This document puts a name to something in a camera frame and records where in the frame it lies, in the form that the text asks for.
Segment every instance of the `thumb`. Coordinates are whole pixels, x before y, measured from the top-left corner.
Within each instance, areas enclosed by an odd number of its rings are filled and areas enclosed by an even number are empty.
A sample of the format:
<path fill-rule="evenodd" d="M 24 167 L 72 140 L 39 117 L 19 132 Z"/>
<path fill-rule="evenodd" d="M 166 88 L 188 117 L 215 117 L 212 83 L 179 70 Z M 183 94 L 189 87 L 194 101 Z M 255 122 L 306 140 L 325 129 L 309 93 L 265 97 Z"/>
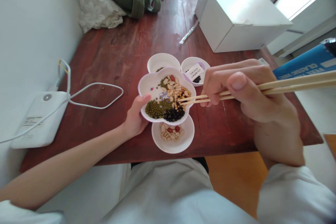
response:
<path fill-rule="evenodd" d="M 226 84 L 230 93 L 242 103 L 249 114 L 267 113 L 268 108 L 272 105 L 272 102 L 262 94 L 257 85 L 242 72 L 232 74 Z"/>
<path fill-rule="evenodd" d="M 145 94 L 144 96 L 140 96 L 138 95 L 135 99 L 134 102 L 132 104 L 132 107 L 130 108 L 130 110 L 133 113 L 139 113 L 141 108 L 146 105 L 147 102 L 149 102 L 149 100 L 152 98 L 150 93 Z"/>

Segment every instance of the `wooden floor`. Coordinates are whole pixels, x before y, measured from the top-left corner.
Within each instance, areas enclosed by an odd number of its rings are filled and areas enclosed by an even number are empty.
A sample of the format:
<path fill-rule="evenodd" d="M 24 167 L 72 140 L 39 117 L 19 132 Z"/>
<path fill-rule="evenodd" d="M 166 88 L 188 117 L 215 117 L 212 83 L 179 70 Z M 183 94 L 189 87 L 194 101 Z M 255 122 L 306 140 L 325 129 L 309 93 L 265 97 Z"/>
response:
<path fill-rule="evenodd" d="M 336 135 L 324 135 L 324 137 L 331 152 L 334 154 L 334 158 L 336 158 Z"/>
<path fill-rule="evenodd" d="M 267 169 L 259 152 L 206 157 L 213 189 L 255 219 Z"/>

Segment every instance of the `small white bowl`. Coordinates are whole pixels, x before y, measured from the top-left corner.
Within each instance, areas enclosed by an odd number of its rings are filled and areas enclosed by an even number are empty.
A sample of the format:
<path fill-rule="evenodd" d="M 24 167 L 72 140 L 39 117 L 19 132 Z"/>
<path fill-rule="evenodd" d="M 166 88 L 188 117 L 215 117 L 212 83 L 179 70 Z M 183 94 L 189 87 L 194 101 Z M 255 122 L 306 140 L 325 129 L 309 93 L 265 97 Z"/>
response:
<path fill-rule="evenodd" d="M 195 126 L 193 119 L 188 115 L 187 119 L 181 123 L 182 129 L 184 129 L 184 135 L 180 137 L 179 141 L 166 142 L 161 138 L 160 123 L 152 124 L 152 136 L 156 146 L 162 151 L 170 154 L 180 153 L 186 150 L 194 139 Z"/>
<path fill-rule="evenodd" d="M 161 67 L 174 67 L 177 70 L 181 69 L 181 64 L 173 55 L 166 53 L 154 54 L 147 62 L 149 73 L 156 72 Z"/>
<path fill-rule="evenodd" d="M 203 73 L 200 74 L 201 80 L 199 81 L 199 83 L 194 83 L 194 82 L 192 83 L 192 85 L 195 87 L 203 86 L 204 78 L 205 78 L 205 71 L 208 68 L 210 68 L 210 65 L 204 59 L 197 58 L 197 57 L 186 58 L 181 64 L 181 72 L 186 73 L 186 71 L 192 68 L 197 62 L 202 62 L 205 66 L 205 70 Z"/>
<path fill-rule="evenodd" d="M 161 80 L 163 78 L 166 78 L 167 75 L 173 75 L 175 78 L 177 77 L 179 79 L 179 83 L 181 86 L 185 87 L 186 89 L 188 89 L 191 92 L 191 96 L 196 96 L 196 90 L 193 87 L 193 85 L 186 81 L 184 76 L 182 75 L 180 70 L 177 70 L 176 68 L 172 68 L 172 67 L 166 67 L 161 69 L 159 72 L 154 72 L 154 73 L 148 73 L 146 75 L 144 75 L 141 80 L 139 81 L 138 84 L 138 92 L 141 96 L 144 96 L 147 93 L 150 93 L 152 96 L 152 100 L 155 100 L 155 98 L 158 98 L 157 101 L 161 100 L 164 98 L 167 98 L 167 93 L 164 92 L 160 86 L 158 86 L 158 84 L 160 84 Z M 147 115 L 146 113 L 146 106 L 143 106 L 141 109 L 141 114 L 142 116 L 147 120 L 150 121 L 152 123 L 160 123 L 160 122 L 164 122 L 167 123 L 169 125 L 179 125 L 181 124 L 184 120 L 186 120 L 187 116 L 189 115 L 189 109 L 193 104 L 188 104 L 185 108 L 185 114 L 184 116 L 175 122 L 168 122 L 167 120 L 163 119 L 163 118 L 159 118 L 159 119 L 154 119 L 152 117 L 150 117 L 149 115 Z"/>

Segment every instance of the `chopsticks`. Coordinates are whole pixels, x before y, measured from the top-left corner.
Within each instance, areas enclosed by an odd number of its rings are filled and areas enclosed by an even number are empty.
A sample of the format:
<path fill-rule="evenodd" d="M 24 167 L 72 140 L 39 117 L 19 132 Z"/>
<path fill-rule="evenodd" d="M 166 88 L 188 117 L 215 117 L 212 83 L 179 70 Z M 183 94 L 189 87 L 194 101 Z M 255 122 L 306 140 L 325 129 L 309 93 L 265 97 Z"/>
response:
<path fill-rule="evenodd" d="M 264 84 L 258 85 L 258 88 L 262 91 L 264 95 L 274 95 L 279 93 L 288 93 L 294 91 L 302 91 L 308 89 L 316 89 L 316 88 L 326 88 L 336 86 L 336 70 L 330 71 L 326 73 L 318 73 L 314 75 L 306 75 L 300 76 L 292 79 L 286 80 L 277 80 L 274 82 L 268 82 Z M 234 99 L 234 97 L 230 94 L 230 92 L 223 91 L 219 93 L 220 100 L 228 100 Z M 191 99 L 202 99 L 208 98 L 207 95 L 200 95 L 194 97 L 188 97 L 184 99 L 178 100 L 179 102 L 191 100 Z M 210 102 L 210 99 L 205 100 L 195 100 L 195 101 L 188 101 L 183 103 L 184 105 L 193 104 L 193 103 L 202 103 L 202 102 Z"/>

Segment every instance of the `dark red table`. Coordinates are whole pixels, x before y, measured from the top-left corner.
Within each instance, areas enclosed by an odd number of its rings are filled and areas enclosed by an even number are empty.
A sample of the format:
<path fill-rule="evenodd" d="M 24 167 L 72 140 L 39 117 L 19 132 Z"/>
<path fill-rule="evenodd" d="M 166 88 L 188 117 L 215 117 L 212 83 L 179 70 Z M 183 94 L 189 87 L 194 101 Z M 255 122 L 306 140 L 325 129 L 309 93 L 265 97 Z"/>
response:
<path fill-rule="evenodd" d="M 71 93 L 92 82 L 115 84 L 122 87 L 125 93 L 105 110 L 69 104 L 53 143 L 29 149 L 21 172 L 119 126 L 138 95 L 137 85 L 140 78 L 147 74 L 148 59 L 156 53 L 172 54 L 180 63 L 187 57 L 200 57 L 211 66 L 263 57 L 272 68 L 277 67 L 267 49 L 214 54 L 199 27 L 184 44 L 179 44 L 196 21 L 196 3 L 197 0 L 165 0 L 158 14 L 146 13 L 140 21 L 126 17 L 124 23 L 115 29 L 91 30 L 85 34 L 70 63 Z M 74 101 L 105 106 L 120 90 L 104 87 L 93 86 Z M 66 78 L 59 90 L 65 89 Z M 196 91 L 199 95 L 202 87 L 197 87 Z M 295 94 L 289 93 L 287 96 L 298 110 L 304 145 L 323 143 Z M 152 139 L 150 123 L 142 134 L 111 152 L 98 165 L 256 151 L 253 121 L 242 114 L 236 100 L 226 100 L 210 108 L 197 104 L 191 108 L 190 115 L 195 124 L 195 137 L 190 147 L 182 153 L 172 155 L 157 148 Z"/>

